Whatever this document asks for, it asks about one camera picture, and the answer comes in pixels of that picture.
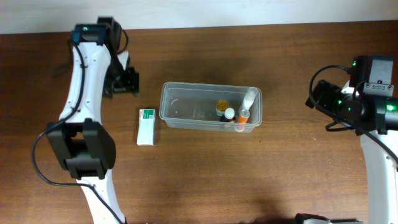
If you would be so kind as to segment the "clear plastic container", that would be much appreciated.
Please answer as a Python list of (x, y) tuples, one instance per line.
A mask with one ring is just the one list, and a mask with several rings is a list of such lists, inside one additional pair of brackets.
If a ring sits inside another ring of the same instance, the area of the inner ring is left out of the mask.
[[(217, 103), (227, 101), (238, 118), (240, 106), (250, 90), (254, 90), (256, 97), (249, 108), (247, 123), (221, 121)], [(159, 117), (171, 128), (250, 133), (262, 123), (262, 92), (249, 86), (167, 82), (160, 97)]]

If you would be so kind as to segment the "white green medicine box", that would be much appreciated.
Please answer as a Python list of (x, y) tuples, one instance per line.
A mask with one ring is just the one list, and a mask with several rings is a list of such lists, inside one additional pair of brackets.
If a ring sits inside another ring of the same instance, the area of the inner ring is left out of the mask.
[(155, 136), (155, 110), (139, 110), (138, 146), (153, 146)]

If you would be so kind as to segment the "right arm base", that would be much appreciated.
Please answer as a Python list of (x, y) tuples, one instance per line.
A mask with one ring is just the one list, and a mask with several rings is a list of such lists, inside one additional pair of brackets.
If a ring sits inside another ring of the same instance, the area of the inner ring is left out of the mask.
[(363, 224), (358, 220), (330, 220), (327, 217), (298, 213), (294, 218), (294, 224)]

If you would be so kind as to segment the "white spray bottle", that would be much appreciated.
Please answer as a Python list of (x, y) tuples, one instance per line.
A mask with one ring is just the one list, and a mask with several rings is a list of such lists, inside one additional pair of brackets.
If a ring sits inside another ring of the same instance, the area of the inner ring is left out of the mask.
[(242, 110), (249, 110), (252, 104), (254, 103), (254, 100), (256, 99), (256, 96), (258, 95), (259, 90), (256, 87), (250, 87), (248, 91), (246, 92), (243, 101), (241, 103), (241, 106), (238, 109), (238, 114), (241, 114)]

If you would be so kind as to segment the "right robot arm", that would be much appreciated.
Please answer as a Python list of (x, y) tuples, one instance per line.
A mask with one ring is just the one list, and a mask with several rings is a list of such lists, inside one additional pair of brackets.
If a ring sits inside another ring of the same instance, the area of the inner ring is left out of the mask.
[(397, 223), (397, 98), (393, 59), (360, 55), (341, 88), (326, 80), (310, 81), (306, 105), (330, 117), (329, 132), (352, 130), (360, 137), (366, 163), (369, 222)]

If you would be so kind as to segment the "small jar gold lid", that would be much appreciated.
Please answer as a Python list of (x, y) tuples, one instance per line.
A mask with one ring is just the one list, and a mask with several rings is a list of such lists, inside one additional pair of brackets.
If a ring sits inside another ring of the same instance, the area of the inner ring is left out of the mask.
[(229, 108), (229, 103), (226, 100), (219, 100), (216, 104), (216, 114), (223, 116), (224, 112)]

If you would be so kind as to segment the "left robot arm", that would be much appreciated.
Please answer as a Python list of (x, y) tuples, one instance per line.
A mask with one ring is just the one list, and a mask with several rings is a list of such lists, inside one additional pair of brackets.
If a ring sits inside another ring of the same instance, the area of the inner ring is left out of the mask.
[(43, 135), (60, 167), (75, 180), (95, 223), (126, 223), (112, 180), (116, 145), (101, 122), (101, 102), (115, 93), (139, 93), (139, 73), (120, 46), (126, 31), (113, 17), (77, 24), (71, 31), (73, 71), (59, 121)]

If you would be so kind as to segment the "orange tube white cap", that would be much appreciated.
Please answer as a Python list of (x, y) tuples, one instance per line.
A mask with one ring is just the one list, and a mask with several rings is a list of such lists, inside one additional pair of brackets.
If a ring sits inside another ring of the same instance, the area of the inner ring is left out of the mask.
[(237, 131), (239, 133), (243, 132), (249, 117), (250, 117), (249, 110), (242, 109), (239, 113), (239, 118), (238, 118), (237, 125), (235, 126), (235, 131)]

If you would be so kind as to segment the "dark bottle white cap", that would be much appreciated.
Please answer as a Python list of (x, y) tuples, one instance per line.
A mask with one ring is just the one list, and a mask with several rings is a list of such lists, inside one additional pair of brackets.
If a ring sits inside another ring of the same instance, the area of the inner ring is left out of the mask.
[(235, 117), (235, 111), (233, 108), (227, 108), (224, 111), (224, 114), (221, 116), (220, 118), (221, 122), (235, 122), (236, 121), (236, 117)]

